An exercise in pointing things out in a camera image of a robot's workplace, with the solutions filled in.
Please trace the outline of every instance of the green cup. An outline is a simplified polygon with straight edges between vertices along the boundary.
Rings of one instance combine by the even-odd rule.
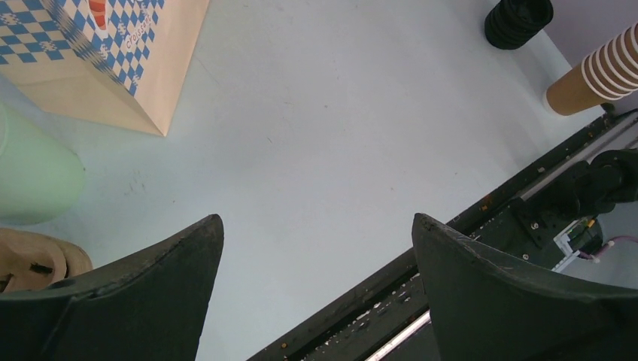
[[[0,102],[0,222],[51,220],[67,211],[83,188],[77,155]]]

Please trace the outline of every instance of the blue and white checkered pattern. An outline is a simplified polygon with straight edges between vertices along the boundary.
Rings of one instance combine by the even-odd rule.
[[[164,2],[108,0],[108,37],[102,39],[87,0],[0,0],[0,64],[61,60],[73,50],[135,95]],[[127,48],[127,36],[147,17],[150,25]]]
[[[40,0],[0,1],[0,65],[65,56],[71,45]]]

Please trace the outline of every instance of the tabletop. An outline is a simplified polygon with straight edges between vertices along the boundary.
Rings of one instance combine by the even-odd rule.
[[[29,227],[104,265],[207,214],[226,241],[198,359],[246,359],[591,122],[543,91],[544,32],[482,33],[490,0],[211,0],[167,138],[3,99],[75,150],[80,201]]]

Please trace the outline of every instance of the black cup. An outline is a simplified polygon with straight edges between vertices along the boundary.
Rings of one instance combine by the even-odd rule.
[[[550,0],[501,0],[485,17],[485,37],[499,49],[518,49],[553,17]]]

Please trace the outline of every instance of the paper bag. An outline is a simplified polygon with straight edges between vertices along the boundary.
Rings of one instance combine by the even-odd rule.
[[[0,73],[44,111],[166,135],[209,0],[0,0]]]

